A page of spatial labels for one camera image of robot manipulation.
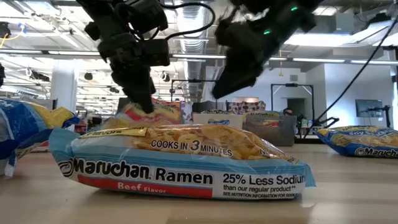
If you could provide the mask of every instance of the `ceiling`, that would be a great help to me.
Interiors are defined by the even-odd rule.
[[[216,16],[222,16],[226,9],[231,9],[228,0],[206,1],[216,12]],[[392,1],[385,0],[367,0],[367,1],[349,1],[349,0],[327,0],[322,3],[314,13],[319,16],[329,16],[339,13],[359,13],[355,19],[356,27],[363,27],[365,22],[374,13],[382,9],[389,9]],[[182,24],[185,22],[180,19],[181,11],[165,11],[169,28],[165,31],[159,32],[157,38],[164,38],[170,34],[180,31]],[[21,34],[14,40],[7,40],[4,42],[4,49],[37,49],[37,50],[79,50],[79,51],[96,51],[98,42],[91,40],[85,33],[85,26],[91,21],[91,18],[75,1],[46,1],[46,0],[0,0],[0,22],[9,22],[9,28],[12,35],[15,37]],[[214,38],[214,31],[216,24],[213,25],[206,32],[197,38],[198,41],[204,42],[204,49],[201,54],[214,55],[222,54],[222,49],[217,46]],[[186,53],[187,39],[174,38],[169,40],[169,47],[171,54]],[[368,52],[372,51],[371,44],[377,40],[374,39],[368,45],[362,47],[354,46],[340,50],[339,54],[343,54],[348,58],[368,57]],[[336,54],[335,47],[311,47],[303,45],[285,44],[281,47],[278,56],[283,57],[303,57],[303,58],[317,58],[317,57],[339,57]],[[30,71],[47,75],[51,78],[53,69],[53,59],[51,58],[28,58],[28,57],[10,57],[9,55],[0,55],[0,63],[6,68],[7,78],[5,84],[7,87],[2,88],[3,95],[15,95],[11,88],[18,90],[25,90],[27,93],[49,97],[50,84],[39,80],[32,80],[29,78]],[[117,99],[121,95],[111,93],[109,86],[116,86],[111,79],[111,70],[109,65],[102,60],[94,59],[77,59],[74,63],[78,64],[80,68],[80,79],[78,89],[78,105],[89,106],[91,110],[101,111],[102,113],[113,113],[113,108],[117,108]],[[156,97],[164,100],[170,100],[170,82],[164,82],[159,75],[163,72],[170,75],[172,79],[186,79],[191,78],[192,71],[187,70],[187,67],[193,63],[186,60],[174,60],[168,67],[152,67],[151,76],[158,87]],[[205,66],[214,66],[214,60],[201,60],[198,62],[203,68]],[[269,67],[279,68],[301,68],[303,70],[313,66],[308,63],[297,62],[269,62]],[[197,73],[197,78],[204,78],[204,69]],[[93,74],[93,79],[85,80],[86,72]],[[30,86],[36,83],[41,83],[41,86]],[[176,98],[184,98],[191,96],[191,100],[198,100],[200,97],[192,96],[193,92],[197,96],[201,95],[201,85],[187,85],[184,82],[175,82],[175,85],[181,87],[176,93]],[[98,102],[98,98],[107,98]]]

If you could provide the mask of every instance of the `maruchan logo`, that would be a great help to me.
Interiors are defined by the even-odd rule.
[[[220,125],[227,125],[229,124],[229,120],[215,120],[215,119],[210,119],[208,124],[220,124]]]
[[[73,162],[72,162],[72,160],[59,162],[58,166],[59,166],[63,176],[71,177],[73,175]]]
[[[373,149],[373,148],[358,148],[355,150],[355,156],[359,157],[398,157],[398,151],[394,149]]]

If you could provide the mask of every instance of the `desk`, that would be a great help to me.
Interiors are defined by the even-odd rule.
[[[326,145],[282,148],[310,164],[318,188],[296,201],[229,202],[98,190],[62,177],[48,153],[29,154],[0,182],[4,224],[398,223],[398,159],[342,157]]]

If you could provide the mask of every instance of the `stacked ramen packages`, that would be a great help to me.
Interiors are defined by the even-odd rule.
[[[65,177],[101,189],[258,200],[293,199],[315,186],[306,163],[255,134],[181,125],[180,117],[178,103],[156,101],[152,114],[130,104],[100,131],[55,129],[49,148]]]
[[[12,177],[17,159],[48,141],[54,128],[77,123],[65,108],[49,111],[35,103],[0,99],[0,178]]]

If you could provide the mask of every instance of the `robotic arm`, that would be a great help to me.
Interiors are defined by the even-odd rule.
[[[104,60],[110,61],[113,80],[123,88],[123,92],[131,101],[139,103],[146,113],[153,112],[150,96],[156,90],[149,75],[150,67],[170,65],[168,39],[192,33],[194,30],[173,34],[166,39],[144,39],[142,34],[152,29],[156,28],[158,32],[168,28],[167,18],[162,9],[168,6],[163,5],[161,0],[77,2],[93,19],[85,31],[93,40],[101,39],[98,52]],[[226,66],[213,89],[216,99],[253,86],[263,71],[263,64],[298,28],[308,32],[315,26],[312,11],[321,0],[230,2],[234,5],[234,10],[228,18],[220,20],[215,32],[217,43],[229,48],[226,53]],[[253,14],[266,9],[268,12],[265,17],[256,21],[232,22],[242,7]]]

